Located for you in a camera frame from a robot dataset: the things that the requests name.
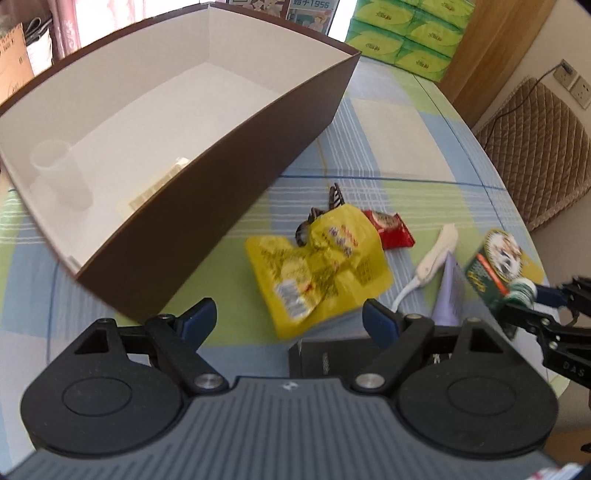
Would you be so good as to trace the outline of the red snack packet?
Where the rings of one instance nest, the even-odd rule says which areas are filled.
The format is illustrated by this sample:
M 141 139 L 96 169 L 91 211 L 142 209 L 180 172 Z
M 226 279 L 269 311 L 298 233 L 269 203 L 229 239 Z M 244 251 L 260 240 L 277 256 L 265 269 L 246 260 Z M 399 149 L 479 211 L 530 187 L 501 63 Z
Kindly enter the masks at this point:
M 377 230 L 385 251 L 412 248 L 415 239 L 398 213 L 388 214 L 374 210 L 363 210 L 363 214 Z

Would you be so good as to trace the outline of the leopard print hair clip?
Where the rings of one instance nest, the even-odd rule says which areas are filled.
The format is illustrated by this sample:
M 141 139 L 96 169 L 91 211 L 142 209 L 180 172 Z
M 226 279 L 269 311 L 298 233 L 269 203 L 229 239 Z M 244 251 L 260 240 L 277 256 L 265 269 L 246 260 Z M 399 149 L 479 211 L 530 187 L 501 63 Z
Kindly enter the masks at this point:
M 311 224 L 318 220 L 319 217 L 325 215 L 329 211 L 335 210 L 335 208 L 339 208 L 342 205 L 346 204 L 346 200 L 344 195 L 342 195 L 342 189 L 338 183 L 332 184 L 329 187 L 329 202 L 328 208 L 322 210 L 317 207 L 311 207 L 310 213 L 308 213 L 307 219 L 304 222 L 301 222 L 300 225 L 297 226 L 297 230 L 294 232 L 294 240 L 297 243 L 298 247 L 304 247 L 308 243 L 308 230 L 310 230 Z

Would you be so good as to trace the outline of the purple cream tube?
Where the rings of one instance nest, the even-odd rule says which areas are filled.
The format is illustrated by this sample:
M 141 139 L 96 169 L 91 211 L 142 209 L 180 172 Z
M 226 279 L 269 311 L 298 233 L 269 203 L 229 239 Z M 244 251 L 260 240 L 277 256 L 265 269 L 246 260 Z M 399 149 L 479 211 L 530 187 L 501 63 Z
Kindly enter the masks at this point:
M 432 312 L 432 319 L 437 326 L 457 327 L 463 323 L 465 294 L 464 271 L 455 256 L 448 253 L 439 293 Z

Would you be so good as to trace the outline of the yellow snack bag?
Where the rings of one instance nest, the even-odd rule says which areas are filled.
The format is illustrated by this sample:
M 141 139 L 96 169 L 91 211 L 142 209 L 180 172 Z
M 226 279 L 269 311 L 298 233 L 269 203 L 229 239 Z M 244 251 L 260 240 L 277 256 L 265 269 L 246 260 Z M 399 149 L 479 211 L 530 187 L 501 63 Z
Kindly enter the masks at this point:
M 351 204 L 315 220 L 304 247 L 259 236 L 247 239 L 245 250 L 281 340 L 362 307 L 394 280 L 377 230 Z

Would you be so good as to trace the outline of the black product box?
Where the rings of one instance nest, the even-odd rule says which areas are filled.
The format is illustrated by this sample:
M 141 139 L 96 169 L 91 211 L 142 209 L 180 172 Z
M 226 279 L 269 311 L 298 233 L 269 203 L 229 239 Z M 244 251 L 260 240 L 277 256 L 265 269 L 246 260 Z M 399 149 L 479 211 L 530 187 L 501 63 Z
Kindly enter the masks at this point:
M 352 380 L 381 353 L 370 338 L 300 340 L 288 350 L 291 378 L 341 377 Z

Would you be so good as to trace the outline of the checked tablecloth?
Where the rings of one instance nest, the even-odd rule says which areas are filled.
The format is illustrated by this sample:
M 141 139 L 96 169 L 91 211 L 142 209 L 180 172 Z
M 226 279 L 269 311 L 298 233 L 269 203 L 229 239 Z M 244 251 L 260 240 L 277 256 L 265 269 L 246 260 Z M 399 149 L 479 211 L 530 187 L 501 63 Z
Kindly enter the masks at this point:
M 459 232 L 456 258 L 468 262 L 486 233 L 511 233 L 536 249 L 503 181 L 470 128 L 432 82 L 360 60 L 332 124 L 238 220 L 166 306 L 180 313 L 214 299 L 216 327 L 200 352 L 228 378 L 287 375 L 288 344 L 276 337 L 245 254 L 252 236 L 290 237 L 339 184 L 346 201 L 396 212 L 415 238 L 394 250 L 391 303 L 411 280 L 441 228 Z M 1 468 L 32 451 L 20 419 L 29 383 L 91 322 L 112 310 L 58 265 L 17 192 L 1 193 Z

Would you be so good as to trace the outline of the quilted brown chair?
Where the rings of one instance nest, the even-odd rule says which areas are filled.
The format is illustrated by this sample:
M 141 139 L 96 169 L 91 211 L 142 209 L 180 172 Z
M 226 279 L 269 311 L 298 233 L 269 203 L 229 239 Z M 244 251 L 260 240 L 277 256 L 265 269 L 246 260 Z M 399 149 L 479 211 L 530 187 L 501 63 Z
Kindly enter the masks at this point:
M 476 138 L 531 232 L 590 192 L 590 135 L 570 107 L 532 77 Z

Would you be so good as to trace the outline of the brown cardboard storage box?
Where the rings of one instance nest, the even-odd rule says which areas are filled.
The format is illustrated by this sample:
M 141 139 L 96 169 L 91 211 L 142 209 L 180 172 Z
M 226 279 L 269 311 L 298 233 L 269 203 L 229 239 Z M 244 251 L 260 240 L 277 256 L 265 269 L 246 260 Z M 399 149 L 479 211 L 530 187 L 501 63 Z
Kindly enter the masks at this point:
M 74 279 L 142 321 L 332 123 L 359 59 L 287 20 L 187 6 L 74 52 L 9 98 L 2 166 Z M 31 164 L 50 139 L 70 144 L 89 209 L 61 204 Z M 190 163 L 131 211 L 178 157 Z

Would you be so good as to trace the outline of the translucent plastic cup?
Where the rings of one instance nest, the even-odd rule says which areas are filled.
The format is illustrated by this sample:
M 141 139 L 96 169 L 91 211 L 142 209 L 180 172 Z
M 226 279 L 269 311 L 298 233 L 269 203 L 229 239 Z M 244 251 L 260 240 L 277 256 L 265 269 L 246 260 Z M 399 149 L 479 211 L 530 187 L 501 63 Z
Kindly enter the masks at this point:
M 68 142 L 42 141 L 31 151 L 30 161 L 61 204 L 76 211 L 91 207 L 92 192 Z

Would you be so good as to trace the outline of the green tissue pack stack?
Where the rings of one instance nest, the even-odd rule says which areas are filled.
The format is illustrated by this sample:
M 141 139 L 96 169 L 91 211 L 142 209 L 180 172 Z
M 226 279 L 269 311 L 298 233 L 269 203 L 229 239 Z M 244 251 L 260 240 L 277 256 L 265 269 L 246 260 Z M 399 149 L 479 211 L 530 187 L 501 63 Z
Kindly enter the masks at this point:
M 359 1 L 346 43 L 363 56 L 441 81 L 475 11 L 463 0 Z

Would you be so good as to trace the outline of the brown cardboard carton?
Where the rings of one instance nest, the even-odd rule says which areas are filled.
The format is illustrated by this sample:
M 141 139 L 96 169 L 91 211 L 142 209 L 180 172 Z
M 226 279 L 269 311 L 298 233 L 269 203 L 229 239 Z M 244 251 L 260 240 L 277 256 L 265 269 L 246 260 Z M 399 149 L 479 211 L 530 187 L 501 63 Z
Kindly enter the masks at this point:
M 1 38 L 0 103 L 4 103 L 33 78 L 23 27 L 19 24 Z

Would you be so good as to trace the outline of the pink curtain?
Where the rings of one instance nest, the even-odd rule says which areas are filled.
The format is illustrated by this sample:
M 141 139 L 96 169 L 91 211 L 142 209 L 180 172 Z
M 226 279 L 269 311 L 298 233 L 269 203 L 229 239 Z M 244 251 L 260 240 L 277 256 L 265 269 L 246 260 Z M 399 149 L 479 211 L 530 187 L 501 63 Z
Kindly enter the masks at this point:
M 54 61 L 81 48 L 75 0 L 48 0 L 52 16 L 51 39 Z

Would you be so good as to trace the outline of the blue milk carton box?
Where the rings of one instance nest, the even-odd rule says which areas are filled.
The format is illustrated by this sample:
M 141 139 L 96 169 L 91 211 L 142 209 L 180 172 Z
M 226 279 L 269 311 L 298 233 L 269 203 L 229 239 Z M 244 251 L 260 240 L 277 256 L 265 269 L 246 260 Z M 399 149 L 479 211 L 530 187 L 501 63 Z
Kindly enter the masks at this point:
M 339 0 L 228 0 L 228 4 L 283 18 L 318 33 L 328 34 Z

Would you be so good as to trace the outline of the wall power socket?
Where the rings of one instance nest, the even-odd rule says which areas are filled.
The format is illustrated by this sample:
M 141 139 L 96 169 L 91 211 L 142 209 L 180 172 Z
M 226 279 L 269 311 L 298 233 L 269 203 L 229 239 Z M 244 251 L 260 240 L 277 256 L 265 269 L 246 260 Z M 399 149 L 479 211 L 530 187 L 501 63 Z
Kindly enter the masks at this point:
M 578 105 L 587 109 L 591 104 L 591 87 L 566 60 L 562 60 L 553 73 L 558 83 L 566 89 Z

